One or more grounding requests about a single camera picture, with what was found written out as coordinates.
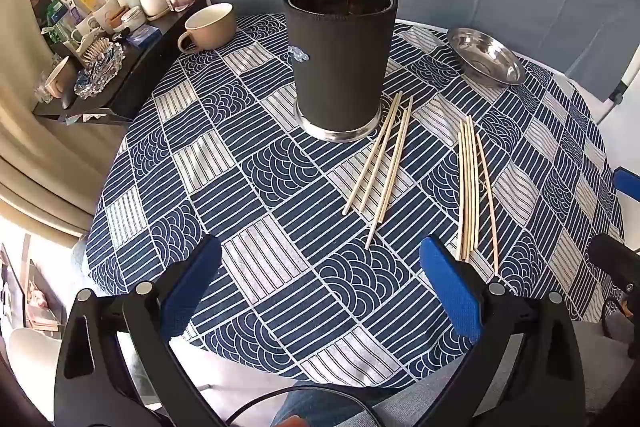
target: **metal bowl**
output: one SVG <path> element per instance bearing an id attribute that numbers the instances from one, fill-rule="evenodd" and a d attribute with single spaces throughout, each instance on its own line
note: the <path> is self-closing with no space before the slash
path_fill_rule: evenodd
<path id="1" fill-rule="evenodd" d="M 488 87 L 517 86 L 524 69 L 513 52 L 492 36 L 471 28 L 454 28 L 447 39 L 462 60 L 465 75 Z"/>

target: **blue gripper pad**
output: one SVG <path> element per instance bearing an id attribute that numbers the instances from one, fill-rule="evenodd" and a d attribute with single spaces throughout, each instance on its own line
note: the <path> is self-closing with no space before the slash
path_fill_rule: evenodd
<path id="1" fill-rule="evenodd" d="M 453 258 L 437 237 L 427 237 L 420 243 L 420 265 L 454 329 L 475 344 L 482 333 L 480 297 L 461 277 L 460 272 L 465 269 L 465 264 L 459 263 L 462 266 L 457 268 L 454 263 L 459 261 Z"/>
<path id="2" fill-rule="evenodd" d="M 630 198 L 640 201 L 640 177 L 622 167 L 613 171 L 613 186 Z"/>
<path id="3" fill-rule="evenodd" d="M 209 283 L 218 273 L 221 260 L 220 241 L 213 235 L 205 235 L 191 252 L 182 277 L 162 302 L 160 336 L 165 341 L 184 333 Z"/>

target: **black trash can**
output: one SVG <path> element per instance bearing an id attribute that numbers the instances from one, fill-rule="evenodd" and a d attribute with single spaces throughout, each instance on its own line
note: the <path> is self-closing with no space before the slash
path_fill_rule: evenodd
<path id="1" fill-rule="evenodd" d="M 398 0 L 283 0 L 300 127 L 327 141 L 369 134 L 380 96 Z"/>

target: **blue and white patterned tablecloth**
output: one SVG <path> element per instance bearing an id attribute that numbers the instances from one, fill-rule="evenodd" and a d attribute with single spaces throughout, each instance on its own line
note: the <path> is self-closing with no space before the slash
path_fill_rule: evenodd
<path id="1" fill-rule="evenodd" d="M 222 241 L 223 266 L 184 334 L 192 344 L 300 380 L 423 378 L 469 347 L 417 251 L 430 233 L 456 244 L 456 140 L 470 114 L 494 182 L 500 279 L 520 295 L 558 291 L 573 319 L 597 320 L 612 286 L 587 246 L 600 232 L 622 238 L 622 216 L 600 134 L 564 78 L 523 60 L 523 86 L 481 87 L 461 76 L 444 33 L 397 23 L 383 107 L 402 89 L 414 111 L 393 206 L 367 251 L 380 184 L 363 215 L 340 211 L 375 134 L 307 136 L 292 115 L 284 17 L 239 28 L 217 51 L 180 57 L 131 124 L 88 240 L 98 285 L 119 294 L 155 280 L 207 231 Z M 483 187 L 481 198 L 472 263 L 490 280 Z"/>

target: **silver screw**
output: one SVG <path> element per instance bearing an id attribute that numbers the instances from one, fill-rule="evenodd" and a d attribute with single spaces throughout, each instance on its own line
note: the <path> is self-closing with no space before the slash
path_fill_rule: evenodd
<path id="1" fill-rule="evenodd" d="M 89 288 L 85 288 L 84 290 L 80 290 L 78 292 L 78 300 L 80 302 L 89 300 L 89 297 L 91 297 L 91 290 Z"/>
<path id="2" fill-rule="evenodd" d="M 549 292 L 549 300 L 553 304 L 562 304 L 562 296 L 558 292 Z"/>
<path id="3" fill-rule="evenodd" d="M 493 295 L 504 295 L 504 286 L 502 286 L 499 282 L 492 282 L 489 285 L 489 292 Z"/>
<path id="4" fill-rule="evenodd" d="M 138 286 L 136 286 L 136 293 L 138 295 L 146 295 L 153 289 L 153 287 L 153 283 L 150 283 L 149 281 L 143 281 L 138 284 Z"/>

